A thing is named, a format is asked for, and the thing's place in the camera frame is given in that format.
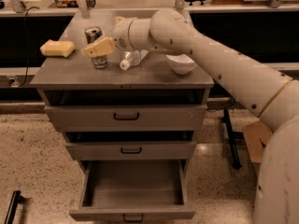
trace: closed drawer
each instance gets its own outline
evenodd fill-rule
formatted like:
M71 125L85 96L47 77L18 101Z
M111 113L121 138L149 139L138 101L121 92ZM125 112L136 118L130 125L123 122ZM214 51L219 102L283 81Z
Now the closed drawer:
M69 143L65 147L73 160L187 160L192 157L196 142L138 143Z
M189 219L180 161L90 161L76 221Z
M206 106L47 106L46 113L60 132L194 131Z

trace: drawer handle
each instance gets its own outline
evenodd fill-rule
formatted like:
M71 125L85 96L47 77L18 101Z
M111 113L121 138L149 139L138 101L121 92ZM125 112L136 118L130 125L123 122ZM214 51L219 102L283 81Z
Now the drawer handle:
M140 148L135 148L135 149L126 149L126 148L121 148L121 153L122 154L139 154L142 152L142 147Z
M113 118L114 118L114 120L137 120L137 119L139 119L139 112L137 112L133 115L128 115L128 114L121 115L121 114L114 113Z
M138 216L127 216L125 214L123 214L123 221L124 222L131 222L131 223L140 223L143 221L143 214L141 214L139 219L134 219Z

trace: black metal leg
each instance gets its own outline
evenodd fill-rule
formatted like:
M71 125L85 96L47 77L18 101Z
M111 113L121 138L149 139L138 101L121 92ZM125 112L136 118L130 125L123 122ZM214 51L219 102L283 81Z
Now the black metal leg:
M235 133L233 132L232 123L230 119L230 115L227 109L223 110L224 113L224 122L226 124L226 130L228 133L228 139L230 143L230 148L232 152L232 158L233 158L233 167L235 169L240 169L242 167L239 156L237 154L236 145L235 145Z
M16 214L16 210L17 210L17 206L19 203L21 203L23 200L23 197L21 196L21 192L19 190L15 190L12 193L12 197L11 197L11 201L10 201L10 205L7 211L7 217L6 217L6 221L5 224L12 224L13 223L13 219L15 217Z

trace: white bowl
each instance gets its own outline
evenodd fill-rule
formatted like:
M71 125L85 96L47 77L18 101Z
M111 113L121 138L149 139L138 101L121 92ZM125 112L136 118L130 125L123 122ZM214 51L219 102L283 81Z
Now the white bowl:
M170 68L178 74L187 74L197 65L193 59L185 54L179 56L166 55Z

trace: bottle cap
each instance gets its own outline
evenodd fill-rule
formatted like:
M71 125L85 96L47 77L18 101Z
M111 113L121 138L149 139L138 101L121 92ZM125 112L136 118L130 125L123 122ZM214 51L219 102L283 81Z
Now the bottle cap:
M120 63L120 67L124 71L127 70L130 66L130 63L127 60L122 60Z

